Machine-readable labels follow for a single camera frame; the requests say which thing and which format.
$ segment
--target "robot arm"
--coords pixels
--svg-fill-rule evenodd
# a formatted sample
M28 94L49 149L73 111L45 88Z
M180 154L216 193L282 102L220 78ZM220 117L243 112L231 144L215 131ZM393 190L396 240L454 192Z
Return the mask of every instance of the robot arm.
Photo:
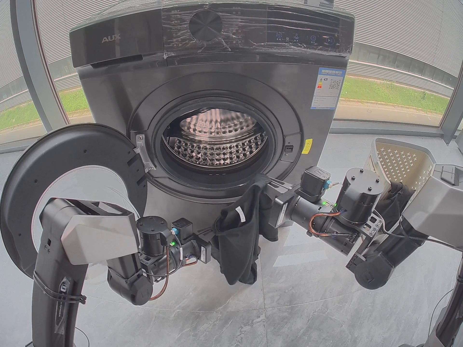
M327 171L313 166L295 186L272 180L265 188L274 202L269 223L278 227L292 220L345 256L353 252L346 267L365 288L383 286L397 265L431 240L428 236L459 250L463 247L458 230L463 169L436 165L390 231L374 210L383 192L375 173L349 170L335 203L323 199L329 178ZM131 212L118 206L64 199L50 200L40 218L43 234L32 297L34 347L73 346L78 304L85 303L81 292L89 263L106 260L109 286L133 304L142 305L162 295L168 276L186 265L188 258L210 261L212 232L194 234L192 223L184 218L169 228L160 217L135 221ZM153 283L163 280L163 290L152 297ZM463 321L462 304L463 262L451 302L426 346L452 346Z
M57 198L48 202L40 220L43 233L34 271L29 344L33 347L74 346L89 263L106 260L111 289L142 305L150 300L153 283L186 265L187 258L210 260L210 244L203 239L208 233L193 234L192 223L185 219L169 229L160 217L135 221L132 212L116 205Z

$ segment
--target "energy label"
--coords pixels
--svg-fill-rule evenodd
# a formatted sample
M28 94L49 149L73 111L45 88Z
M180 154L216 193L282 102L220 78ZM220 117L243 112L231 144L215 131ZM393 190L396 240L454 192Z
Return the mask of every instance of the energy label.
M319 68L310 109L336 109L345 75L345 69Z

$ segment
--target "gray marble floor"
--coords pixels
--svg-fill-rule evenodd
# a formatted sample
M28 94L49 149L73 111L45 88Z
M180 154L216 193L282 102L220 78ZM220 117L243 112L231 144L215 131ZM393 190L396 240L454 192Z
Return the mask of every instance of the gray marble floor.
M363 166L373 138L330 135L319 165L342 181L349 168ZM463 166L454 142L447 147L441 139L394 138L429 148L437 162ZM18 156L0 155L0 185ZM334 187L327 199L338 193ZM262 239L260 245L256 284L229 286L212 261L181 269L166 293L143 307L118 297L105 281L104 266L92 266L77 325L92 347L416 345L425 341L432 310L453 287L460 261L459 253L426 243L384 287L369 291L344 268L346 257L298 225L281 228L278 242ZM3 246L0 271L0 346L25 345L31 340L32 282ZM80 332L76 345L87 345Z

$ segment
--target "laundry basket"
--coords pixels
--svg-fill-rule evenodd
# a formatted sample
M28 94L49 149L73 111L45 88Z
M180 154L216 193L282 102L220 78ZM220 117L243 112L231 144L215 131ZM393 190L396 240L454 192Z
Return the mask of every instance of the laundry basket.
M377 173L384 184L383 199L391 188L391 181L402 182L412 190L420 190L436 160L425 147L377 137L364 168Z

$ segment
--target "plastic wrap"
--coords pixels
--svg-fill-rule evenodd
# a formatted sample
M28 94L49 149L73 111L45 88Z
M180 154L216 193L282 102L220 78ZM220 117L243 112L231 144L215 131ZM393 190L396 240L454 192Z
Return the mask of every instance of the plastic wrap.
M323 0L124 0L82 26L147 11L161 12L164 58L352 53L353 15Z

